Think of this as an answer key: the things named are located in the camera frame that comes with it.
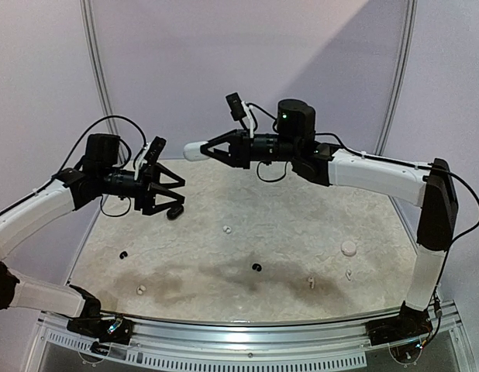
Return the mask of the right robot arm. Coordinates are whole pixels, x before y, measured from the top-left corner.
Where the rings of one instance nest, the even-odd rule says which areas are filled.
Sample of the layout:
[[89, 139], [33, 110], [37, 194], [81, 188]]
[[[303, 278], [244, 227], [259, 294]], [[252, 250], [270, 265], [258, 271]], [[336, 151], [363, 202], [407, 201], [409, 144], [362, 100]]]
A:
[[429, 320], [428, 307], [439, 311], [436, 290], [453, 243], [458, 203], [448, 163], [406, 163], [368, 155], [342, 143], [316, 141], [315, 110], [298, 99], [277, 104], [274, 134], [256, 134], [243, 126], [209, 141], [189, 143], [187, 160], [214, 158], [230, 167], [249, 168], [253, 161], [289, 162], [305, 180], [322, 186], [360, 188], [400, 198], [420, 207], [417, 257], [408, 294], [395, 317], [369, 321], [372, 345], [418, 339], [417, 350], [434, 338], [438, 328]]

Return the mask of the white oval charging case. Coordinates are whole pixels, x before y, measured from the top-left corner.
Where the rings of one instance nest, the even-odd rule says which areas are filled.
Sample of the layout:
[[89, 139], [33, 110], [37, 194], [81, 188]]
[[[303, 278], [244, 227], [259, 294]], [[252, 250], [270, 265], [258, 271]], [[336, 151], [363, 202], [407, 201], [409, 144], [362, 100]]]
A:
[[201, 147], [207, 143], [207, 141], [187, 143], [183, 149], [184, 158], [190, 162], [207, 160], [209, 156], [201, 152]]

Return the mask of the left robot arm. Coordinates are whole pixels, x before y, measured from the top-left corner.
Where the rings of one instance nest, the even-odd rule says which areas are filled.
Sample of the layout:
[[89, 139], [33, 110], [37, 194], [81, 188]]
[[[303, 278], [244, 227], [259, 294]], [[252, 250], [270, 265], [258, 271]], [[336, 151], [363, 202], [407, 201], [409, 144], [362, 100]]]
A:
[[98, 343], [129, 345], [134, 321], [105, 315], [100, 300], [77, 285], [61, 285], [20, 273], [6, 259], [31, 236], [103, 196], [129, 199], [135, 211], [152, 216], [180, 208], [182, 177], [159, 162], [166, 146], [157, 136], [143, 145], [133, 170], [118, 161], [120, 136], [91, 134], [84, 154], [32, 194], [0, 214], [0, 311], [29, 308], [63, 315], [67, 330]]

